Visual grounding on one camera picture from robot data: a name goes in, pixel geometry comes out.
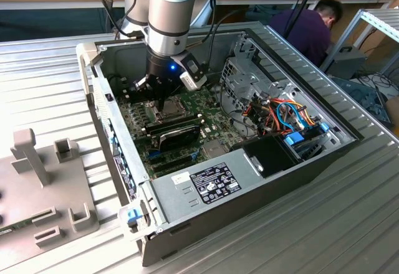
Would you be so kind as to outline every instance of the black plastic part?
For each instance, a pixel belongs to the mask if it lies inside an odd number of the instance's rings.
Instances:
[[[181,128],[182,126],[191,124],[192,121],[200,120],[196,115],[187,116],[178,120],[172,120],[167,123],[160,123],[157,125],[149,125],[145,127],[145,131],[150,135],[157,135],[174,128]]]
[[[249,158],[256,157],[263,167],[263,171],[260,171],[262,177],[271,176],[300,163],[279,135],[256,137],[237,143],[231,149],[239,148],[242,148]]]
[[[165,99],[181,85],[180,74],[184,71],[168,56],[160,56],[147,47],[147,83],[159,110],[163,109]]]
[[[189,126],[178,131],[172,131],[160,137],[160,151],[170,151],[172,149],[187,146],[200,137],[200,126]]]
[[[174,160],[174,161],[171,161],[171,162],[159,165],[159,166],[155,166],[153,168],[153,170],[154,170],[154,172],[160,172],[160,171],[163,171],[163,170],[166,170],[166,169],[169,169],[169,168],[173,168],[173,167],[176,167],[178,165],[190,162],[192,160],[193,160],[193,158],[191,156],[185,156],[183,158],[180,158],[180,159],[177,159],[177,160]]]

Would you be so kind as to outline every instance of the blue connector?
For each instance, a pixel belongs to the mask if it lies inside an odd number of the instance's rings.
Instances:
[[[294,132],[286,135],[286,141],[289,145],[294,145],[304,140],[304,137],[299,132]]]
[[[143,216],[143,212],[140,208],[127,210],[127,224],[134,224],[138,219],[142,218]]]
[[[326,132],[330,129],[330,127],[328,126],[327,123],[321,123],[321,124],[320,124],[320,127],[322,128],[322,130],[324,131],[324,133],[326,133]]]

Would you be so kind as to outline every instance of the metal shelf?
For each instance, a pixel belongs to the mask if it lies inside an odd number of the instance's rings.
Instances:
[[[377,30],[383,32],[396,42],[399,42],[399,9],[367,9],[359,10],[355,17],[352,19],[341,38],[338,40],[330,54],[324,60],[320,69],[325,72],[331,62],[334,60],[335,55],[341,49],[348,36],[358,26],[360,20],[368,22],[371,26]],[[399,58],[399,53],[396,54],[387,65],[383,68],[381,73],[384,73],[396,60]]]

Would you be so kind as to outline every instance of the aluminum extrusion table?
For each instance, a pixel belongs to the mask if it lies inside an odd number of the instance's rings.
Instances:
[[[367,34],[373,27],[378,29],[385,35],[389,36],[395,42],[399,42],[399,9],[360,9],[356,13],[355,17],[353,17],[348,27],[345,29],[341,38],[330,51],[330,54],[323,61],[323,64],[320,66],[320,69],[322,71],[327,70],[327,68],[330,66],[331,62],[334,60],[335,55],[337,55],[338,51],[341,49],[348,36],[356,28],[360,20],[368,22],[369,25],[354,43],[355,47],[358,47],[360,43],[365,38],[367,38]],[[399,52],[390,59],[390,61],[386,64],[386,66],[384,66],[384,68],[382,68],[381,73],[384,74],[398,59]]]
[[[33,127],[37,144],[78,141],[100,229],[5,273],[396,273],[399,267],[399,141],[272,29],[248,27],[364,135],[362,143],[310,184],[206,237],[169,259],[141,267],[123,239],[120,207],[80,82],[75,46],[92,35],[0,44],[3,125]],[[279,70],[270,63],[273,76]],[[4,141],[7,130],[1,130]],[[0,143],[4,154],[7,145]]]

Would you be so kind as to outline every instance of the warning label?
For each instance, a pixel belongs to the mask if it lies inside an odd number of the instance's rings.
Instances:
[[[191,174],[190,178],[205,204],[241,190],[226,163]]]

